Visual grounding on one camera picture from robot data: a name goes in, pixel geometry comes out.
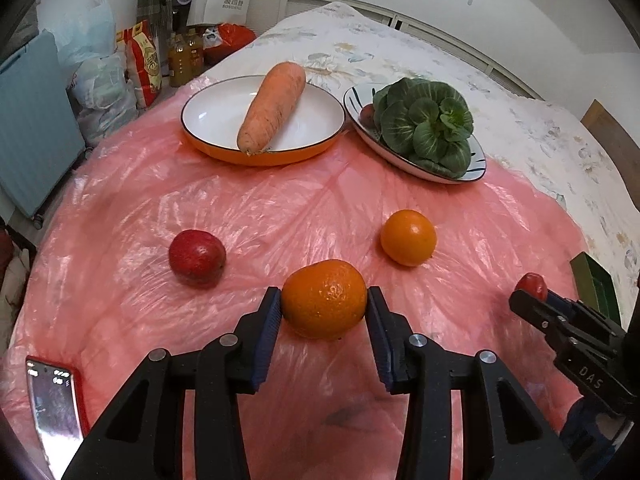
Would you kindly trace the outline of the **right blue white gloved hand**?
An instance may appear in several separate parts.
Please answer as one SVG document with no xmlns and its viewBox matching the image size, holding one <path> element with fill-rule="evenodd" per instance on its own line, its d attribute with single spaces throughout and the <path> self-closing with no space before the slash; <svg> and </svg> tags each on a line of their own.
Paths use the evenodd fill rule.
<svg viewBox="0 0 640 480">
<path fill-rule="evenodd" d="M 634 426 L 624 416 L 611 416 L 597 401 L 583 396 L 567 413 L 560 440 L 582 475 L 594 476 L 613 457 Z"/>
</svg>

